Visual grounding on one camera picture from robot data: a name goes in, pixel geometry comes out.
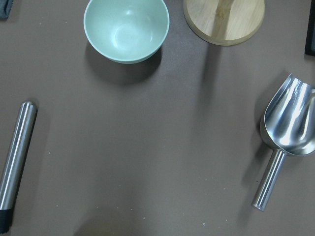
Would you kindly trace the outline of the steel ice scoop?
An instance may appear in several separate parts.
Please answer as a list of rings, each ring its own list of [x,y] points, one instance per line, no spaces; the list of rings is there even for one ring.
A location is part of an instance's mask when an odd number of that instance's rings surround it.
[[[315,88],[289,74],[260,121],[262,141],[272,150],[252,206],[264,211],[287,156],[315,151]]]

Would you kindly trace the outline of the light green bowl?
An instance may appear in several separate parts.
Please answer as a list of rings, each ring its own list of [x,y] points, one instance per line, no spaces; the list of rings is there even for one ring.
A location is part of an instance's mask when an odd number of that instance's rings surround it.
[[[170,17],[162,0],[91,0],[83,25],[98,53],[117,63],[134,64],[160,49]]]

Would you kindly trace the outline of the wooden stand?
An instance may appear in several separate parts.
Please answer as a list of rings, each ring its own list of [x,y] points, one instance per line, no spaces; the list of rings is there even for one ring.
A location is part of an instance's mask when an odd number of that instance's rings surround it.
[[[232,46],[250,39],[260,28],[265,14],[263,0],[185,0],[185,20],[201,39]]]

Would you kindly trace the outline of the steel muddler black tip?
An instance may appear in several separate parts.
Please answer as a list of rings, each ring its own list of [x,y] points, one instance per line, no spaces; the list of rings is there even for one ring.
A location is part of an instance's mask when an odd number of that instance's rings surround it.
[[[31,101],[21,104],[8,156],[0,180],[0,233],[11,226],[20,179],[30,145],[37,115],[37,106]]]

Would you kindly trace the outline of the black framed object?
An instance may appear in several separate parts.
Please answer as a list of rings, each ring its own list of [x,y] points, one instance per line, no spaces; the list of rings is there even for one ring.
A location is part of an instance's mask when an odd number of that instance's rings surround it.
[[[309,56],[315,55],[315,0],[311,0],[305,54]]]

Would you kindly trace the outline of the grey folded cloth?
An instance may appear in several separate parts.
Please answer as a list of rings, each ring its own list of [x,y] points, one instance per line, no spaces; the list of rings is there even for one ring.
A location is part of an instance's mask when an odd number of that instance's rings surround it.
[[[6,20],[10,15],[14,0],[0,0],[0,19]]]

